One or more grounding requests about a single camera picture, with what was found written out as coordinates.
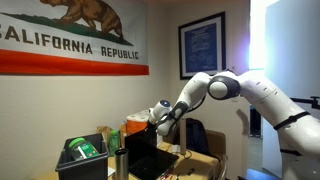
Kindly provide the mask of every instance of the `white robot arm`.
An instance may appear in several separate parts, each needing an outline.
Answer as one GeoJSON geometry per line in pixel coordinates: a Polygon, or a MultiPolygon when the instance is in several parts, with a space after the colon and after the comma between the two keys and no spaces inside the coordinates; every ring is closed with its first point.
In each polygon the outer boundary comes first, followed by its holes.
{"type": "Polygon", "coordinates": [[[157,123],[158,133],[168,135],[180,118],[201,102],[207,93],[216,100],[241,94],[286,143],[281,152],[320,159],[319,120],[295,104],[270,80],[251,71],[240,76],[230,71],[214,76],[197,73],[183,88],[173,108],[152,122],[154,125],[157,123]]]}

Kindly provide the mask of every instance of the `framed picture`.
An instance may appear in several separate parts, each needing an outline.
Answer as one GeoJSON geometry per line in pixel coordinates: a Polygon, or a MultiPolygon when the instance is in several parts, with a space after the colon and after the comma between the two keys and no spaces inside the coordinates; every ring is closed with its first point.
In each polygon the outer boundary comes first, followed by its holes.
{"type": "Polygon", "coordinates": [[[180,79],[226,68],[225,12],[179,26],[180,79]]]}

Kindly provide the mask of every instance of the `wooden table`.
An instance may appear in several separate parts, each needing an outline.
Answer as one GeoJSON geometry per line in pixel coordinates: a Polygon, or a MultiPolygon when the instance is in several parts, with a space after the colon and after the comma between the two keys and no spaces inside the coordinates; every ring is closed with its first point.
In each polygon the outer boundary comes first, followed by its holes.
{"type": "MultiPolygon", "coordinates": [[[[171,144],[163,142],[159,148],[170,152],[171,144]]],[[[167,180],[174,180],[177,174],[179,174],[180,180],[208,180],[211,177],[215,177],[215,167],[219,163],[217,159],[194,151],[187,151],[185,157],[179,154],[179,159],[174,166],[173,172],[166,178],[167,180]],[[194,172],[191,175],[187,175],[192,168],[194,172]]],[[[115,169],[114,157],[108,157],[108,166],[115,169]]],[[[114,174],[108,179],[115,180],[114,174]]],[[[129,174],[129,179],[136,180],[131,174],[129,174]]],[[[59,177],[57,172],[52,171],[34,180],[59,180],[59,177]]]]}

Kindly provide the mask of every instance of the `white wall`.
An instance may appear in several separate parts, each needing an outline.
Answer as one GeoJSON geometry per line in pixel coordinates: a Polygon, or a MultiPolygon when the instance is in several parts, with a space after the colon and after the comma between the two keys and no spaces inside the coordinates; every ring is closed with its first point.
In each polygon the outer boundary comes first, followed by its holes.
{"type": "MultiPolygon", "coordinates": [[[[320,67],[320,1],[280,0],[267,8],[266,42],[268,50],[267,76],[289,97],[309,99],[320,95],[318,77],[320,67]]],[[[318,110],[310,110],[319,118],[318,110]]],[[[277,142],[272,127],[269,142],[277,142]]],[[[264,150],[271,148],[263,144],[264,150]]],[[[281,173],[279,147],[264,151],[263,166],[276,174],[281,173]]]]}
{"type": "MultiPolygon", "coordinates": [[[[174,103],[186,80],[179,79],[178,26],[219,12],[226,12],[226,63],[241,74],[248,70],[249,0],[210,0],[195,3],[177,3],[170,6],[170,70],[171,102],[174,103]]],[[[207,96],[203,105],[185,117],[201,120],[208,129],[226,134],[229,157],[227,177],[245,176],[247,168],[247,143],[249,132],[249,104],[243,98],[215,101],[207,96]]]]}
{"type": "Polygon", "coordinates": [[[150,76],[0,76],[0,174],[25,180],[54,171],[65,139],[118,128],[126,116],[169,98],[167,15],[148,7],[150,76]]]}
{"type": "MultiPolygon", "coordinates": [[[[249,0],[170,7],[148,5],[149,76],[0,76],[2,178],[30,179],[53,171],[65,139],[95,133],[99,125],[118,128],[127,115],[160,99],[174,102],[187,82],[179,80],[179,25],[226,11],[227,67],[247,70],[249,0]]],[[[208,129],[226,133],[231,179],[244,176],[249,132],[249,104],[236,101],[208,97],[190,114],[208,129]]]]}

